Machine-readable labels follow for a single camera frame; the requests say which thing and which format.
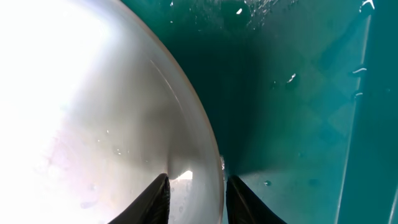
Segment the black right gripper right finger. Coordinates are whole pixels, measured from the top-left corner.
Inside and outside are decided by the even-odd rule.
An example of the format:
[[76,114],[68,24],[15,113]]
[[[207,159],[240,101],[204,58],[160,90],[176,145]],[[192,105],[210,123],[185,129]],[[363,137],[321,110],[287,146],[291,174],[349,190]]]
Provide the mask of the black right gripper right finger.
[[286,224],[236,175],[226,183],[229,224]]

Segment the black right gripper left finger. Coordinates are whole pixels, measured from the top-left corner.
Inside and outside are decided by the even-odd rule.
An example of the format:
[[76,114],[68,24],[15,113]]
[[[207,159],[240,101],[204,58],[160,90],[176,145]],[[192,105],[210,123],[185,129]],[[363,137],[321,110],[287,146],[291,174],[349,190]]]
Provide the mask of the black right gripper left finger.
[[109,224],[168,224],[170,182],[165,173],[153,182]]

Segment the light blue plate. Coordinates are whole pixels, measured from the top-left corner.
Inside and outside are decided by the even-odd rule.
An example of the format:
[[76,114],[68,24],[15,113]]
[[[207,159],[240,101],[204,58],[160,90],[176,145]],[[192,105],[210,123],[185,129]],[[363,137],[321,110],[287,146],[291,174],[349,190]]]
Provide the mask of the light blue plate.
[[170,179],[169,223],[221,223],[210,122],[121,1],[1,2],[1,222],[109,223]]

